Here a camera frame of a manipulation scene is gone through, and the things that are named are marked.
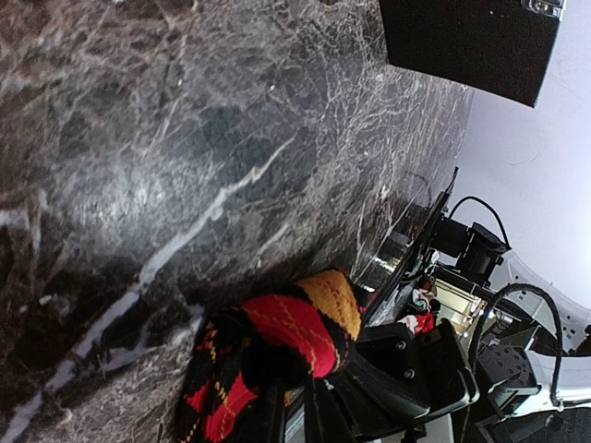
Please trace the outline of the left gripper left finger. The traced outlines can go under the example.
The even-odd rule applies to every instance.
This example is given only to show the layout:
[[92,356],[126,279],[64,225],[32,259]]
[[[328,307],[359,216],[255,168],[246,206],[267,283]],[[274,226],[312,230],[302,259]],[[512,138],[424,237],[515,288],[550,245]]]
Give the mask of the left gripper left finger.
[[279,379],[267,387],[259,397],[253,411],[251,441],[256,443],[281,443],[285,435],[285,384]]

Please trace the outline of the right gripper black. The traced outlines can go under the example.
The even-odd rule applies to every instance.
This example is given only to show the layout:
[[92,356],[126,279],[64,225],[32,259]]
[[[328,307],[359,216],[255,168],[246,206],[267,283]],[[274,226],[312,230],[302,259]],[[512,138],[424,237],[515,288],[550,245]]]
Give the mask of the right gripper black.
[[445,319],[413,336],[405,325],[365,328],[332,396],[354,434],[395,434],[477,401],[464,350]]

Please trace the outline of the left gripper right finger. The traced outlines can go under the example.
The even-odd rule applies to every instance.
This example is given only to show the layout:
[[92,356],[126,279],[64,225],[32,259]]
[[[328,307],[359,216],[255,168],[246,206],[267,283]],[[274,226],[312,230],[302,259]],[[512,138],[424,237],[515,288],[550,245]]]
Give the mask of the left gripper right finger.
[[309,378],[305,384],[304,427],[307,443],[356,443],[321,378]]

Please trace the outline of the red orange argyle sock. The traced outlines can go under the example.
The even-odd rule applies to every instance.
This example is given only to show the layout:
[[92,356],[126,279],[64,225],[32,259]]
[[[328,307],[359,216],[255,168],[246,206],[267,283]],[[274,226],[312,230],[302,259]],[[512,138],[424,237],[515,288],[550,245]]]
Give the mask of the red orange argyle sock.
[[273,384],[286,390],[342,370],[370,294],[324,269],[207,315],[175,411],[179,442],[228,442]]

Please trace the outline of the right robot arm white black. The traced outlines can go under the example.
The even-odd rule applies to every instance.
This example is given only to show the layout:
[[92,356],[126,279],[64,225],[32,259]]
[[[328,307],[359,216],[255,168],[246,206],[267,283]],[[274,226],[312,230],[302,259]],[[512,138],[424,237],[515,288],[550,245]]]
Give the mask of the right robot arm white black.
[[590,312],[505,237],[427,224],[328,382],[351,442],[523,442],[590,408]]

